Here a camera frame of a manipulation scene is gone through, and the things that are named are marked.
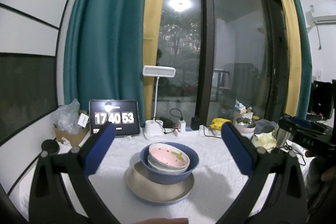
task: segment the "white tablecloth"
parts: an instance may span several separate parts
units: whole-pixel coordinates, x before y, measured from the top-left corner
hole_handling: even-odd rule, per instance
[[[165,141],[188,145],[199,155],[199,165],[193,172],[195,185],[188,199],[170,206],[153,206],[139,200],[127,187],[125,177],[128,168],[139,161],[140,151],[151,143],[143,136],[132,137],[131,140],[116,138],[96,174],[89,177],[90,182],[122,224],[157,217],[187,217],[190,224],[216,223],[242,190],[247,176],[239,172],[221,139],[204,136],[178,138],[171,134],[165,138]],[[69,149],[68,146],[61,145],[60,153],[65,153]],[[35,168],[19,184],[21,213],[26,218],[28,218],[29,190],[34,170]],[[273,178],[274,175],[269,175],[252,213],[256,213],[263,206]],[[63,174],[63,179],[76,211],[86,215],[68,176]]]

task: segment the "hand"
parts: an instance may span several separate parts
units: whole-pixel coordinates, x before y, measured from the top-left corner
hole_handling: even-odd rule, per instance
[[[305,153],[305,156],[307,158],[316,157],[316,155],[314,153],[312,153],[311,151],[307,151]],[[321,180],[322,181],[329,181],[329,180],[332,180],[334,178],[336,178],[336,165],[333,166],[332,168],[328,169],[326,172],[324,172],[322,174]]]
[[[135,224],[188,224],[188,223],[189,221],[187,218],[176,218],[176,219],[153,218]]]

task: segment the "white lamp base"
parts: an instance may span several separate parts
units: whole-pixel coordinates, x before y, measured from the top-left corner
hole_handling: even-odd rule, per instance
[[[163,122],[161,120],[147,120],[143,136],[148,141],[161,141],[165,135],[163,133]]]

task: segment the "yellow curtain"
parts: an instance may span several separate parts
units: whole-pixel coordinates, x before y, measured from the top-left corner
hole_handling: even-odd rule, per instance
[[[301,85],[301,43],[294,0],[281,0],[286,19],[289,81],[285,113],[296,115]]]
[[[156,65],[163,0],[145,0],[143,16],[143,64]],[[146,120],[151,119],[154,77],[144,77]]]

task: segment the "screw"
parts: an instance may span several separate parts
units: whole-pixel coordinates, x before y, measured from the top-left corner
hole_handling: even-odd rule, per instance
[[[74,146],[73,148],[71,148],[70,151],[71,153],[77,154],[79,150],[81,150],[79,146]]]
[[[45,151],[45,150],[43,150],[43,151],[41,152],[41,157],[42,157],[42,158],[45,158],[46,156],[48,156],[48,152]]]
[[[259,147],[257,147],[257,152],[258,152],[259,154],[265,154],[267,151],[266,151],[265,148],[259,146]]]
[[[295,158],[295,157],[296,157],[296,154],[295,154],[295,152],[294,152],[293,150],[291,150],[291,151],[289,152],[289,155],[290,155],[292,158]]]

